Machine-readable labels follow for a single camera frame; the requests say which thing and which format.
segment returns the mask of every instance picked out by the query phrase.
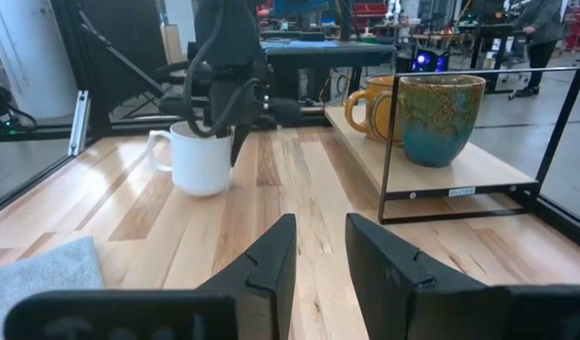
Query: desk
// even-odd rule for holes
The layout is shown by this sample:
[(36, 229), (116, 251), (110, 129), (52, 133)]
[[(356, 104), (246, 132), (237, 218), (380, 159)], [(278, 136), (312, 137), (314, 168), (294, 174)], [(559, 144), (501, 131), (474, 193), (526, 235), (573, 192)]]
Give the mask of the desk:
[[(282, 214), (295, 213), (291, 338), (367, 339), (347, 264), (345, 215), (373, 220), (378, 197), (333, 129), (251, 134), (230, 190), (210, 198), (184, 195), (169, 174), (154, 171), (145, 139), (103, 139), (1, 211), (0, 264), (91, 235), (106, 287), (191, 289)], [(167, 144), (157, 144), (156, 153), (167, 161)], [(405, 208), (426, 213), (472, 204), (465, 197), (451, 206), (431, 200)], [(487, 284), (580, 283), (580, 248), (529, 215), (387, 228)]]

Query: person's legs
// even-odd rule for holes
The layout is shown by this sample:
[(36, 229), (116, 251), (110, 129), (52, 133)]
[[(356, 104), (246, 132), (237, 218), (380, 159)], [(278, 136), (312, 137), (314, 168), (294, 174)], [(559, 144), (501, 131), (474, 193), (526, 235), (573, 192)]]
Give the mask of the person's legs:
[[(530, 68), (545, 68), (548, 61), (553, 55), (556, 41), (545, 42), (532, 45), (529, 48), (529, 67)], [(539, 91), (539, 83), (542, 80), (542, 72), (532, 72), (527, 87), (523, 90), (517, 91), (516, 95), (519, 97), (531, 96), (537, 94)]]

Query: mug handle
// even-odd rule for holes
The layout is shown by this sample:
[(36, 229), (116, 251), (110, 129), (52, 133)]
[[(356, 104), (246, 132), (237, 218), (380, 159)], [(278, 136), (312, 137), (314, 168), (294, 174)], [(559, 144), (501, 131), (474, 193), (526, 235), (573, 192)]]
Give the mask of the mug handle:
[[(385, 137), (381, 134), (381, 132), (376, 128), (376, 112), (378, 112), (378, 106), (381, 105), (381, 103), (383, 102), (383, 99), (389, 98), (389, 100), (393, 97), (393, 93), (390, 91), (382, 91), (381, 93), (378, 93), (378, 95), (376, 96), (376, 98), (374, 98), (374, 101), (372, 102), (372, 105), (370, 107), (371, 112), (368, 112), (368, 117), (370, 117), (370, 119), (368, 120), (369, 123), (369, 129), (372, 131), (372, 133), (374, 134), (374, 136), (376, 138), (379, 138), (381, 140), (385, 140)], [(389, 138), (393, 138), (393, 131), (391, 131), (391, 135), (389, 136)]]
[(167, 139), (169, 142), (171, 141), (170, 133), (166, 131), (149, 131), (149, 138), (147, 139), (147, 146), (145, 147), (147, 152), (147, 158), (151, 163), (151, 166), (156, 168), (160, 171), (171, 172), (173, 171), (173, 167), (169, 165), (162, 164), (158, 160), (156, 160), (156, 155), (154, 155), (154, 146), (156, 146), (156, 137), (163, 137)]
[(345, 119), (352, 128), (359, 132), (367, 132), (367, 117), (361, 123), (355, 122), (353, 119), (353, 108), (355, 107), (355, 104), (357, 104), (357, 101), (366, 98), (366, 95), (367, 91), (364, 90), (354, 92), (347, 99), (347, 103), (345, 103)]

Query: black metal frame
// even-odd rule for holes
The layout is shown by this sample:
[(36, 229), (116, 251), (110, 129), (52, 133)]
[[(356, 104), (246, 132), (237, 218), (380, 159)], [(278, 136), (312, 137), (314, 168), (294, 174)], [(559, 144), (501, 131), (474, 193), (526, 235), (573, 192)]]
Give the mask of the black metal frame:
[(38, 125), (31, 131), (12, 131), (0, 133), (0, 143), (21, 141), (44, 141), (70, 138), (72, 124)]
[[(455, 189), (466, 189), (461, 187), (455, 188), (440, 188), (433, 190), (415, 190), (415, 191), (405, 191), (405, 192), (387, 192), (388, 190), (388, 176), (390, 171), (390, 161), (391, 152), (393, 149), (393, 130), (396, 124), (396, 112), (398, 95), (400, 91), (400, 81), (403, 77), (438, 77), (438, 76), (459, 76), (459, 75), (470, 75), (470, 76), (489, 76), (502, 73), (516, 74), (521, 72), (564, 72), (564, 71), (575, 71), (573, 80), (571, 81), (571, 86), (567, 92), (565, 102), (561, 108), (558, 119), (554, 126), (553, 134), (551, 135), (551, 140), (546, 147), (542, 162), (538, 168), (536, 180), (527, 183), (513, 183), (513, 184), (502, 184), (502, 185), (487, 185), (487, 186), (475, 186), (469, 187), (469, 192), (464, 193), (460, 196), (472, 196), (480, 194), (504, 194), (510, 197), (517, 197), (518, 203), (521, 204), (521, 208), (517, 209), (504, 209), (495, 211), (484, 211), (484, 212), (455, 212), (455, 213), (443, 213), (435, 215), (425, 215), (425, 216), (409, 216), (409, 217), (394, 217), (385, 218), (384, 208), (387, 201), (393, 200), (405, 200), (405, 199), (419, 199), (419, 198), (431, 198), (431, 197), (451, 197), (451, 190)], [(382, 224), (399, 224), (399, 223), (414, 223), (414, 222), (430, 222), (430, 221), (440, 221), (440, 220), (453, 220), (453, 219), (465, 219), (474, 217), (490, 217), (490, 216), (503, 216), (511, 215), (517, 213), (530, 213), (532, 212), (539, 199), (539, 193), (548, 174), (548, 170), (553, 161), (554, 153), (558, 148), (563, 130), (567, 125), (569, 120), (571, 109), (580, 92), (580, 67), (561, 67), (561, 68), (550, 68), (550, 69), (522, 69), (522, 70), (480, 70), (480, 71), (459, 71), (459, 72), (444, 72), (444, 73), (419, 73), (419, 74), (397, 74), (393, 82), (392, 89), (392, 99), (391, 99), (391, 109), (390, 109), (390, 122), (388, 128), (389, 138), (386, 141), (386, 151), (384, 155), (384, 171), (383, 171), (383, 185), (381, 187), (381, 194), (379, 200), (379, 210), (378, 219)]]

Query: white sticker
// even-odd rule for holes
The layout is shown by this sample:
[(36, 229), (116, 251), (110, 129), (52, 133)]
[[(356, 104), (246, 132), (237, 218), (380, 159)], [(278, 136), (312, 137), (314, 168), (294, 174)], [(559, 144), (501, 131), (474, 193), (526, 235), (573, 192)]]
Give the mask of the white sticker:
[(474, 195), (475, 194), (475, 187), (470, 187), (470, 188), (460, 188), (460, 189), (451, 189), (450, 190), (450, 197), (456, 197), (456, 196), (468, 196), (468, 195)]

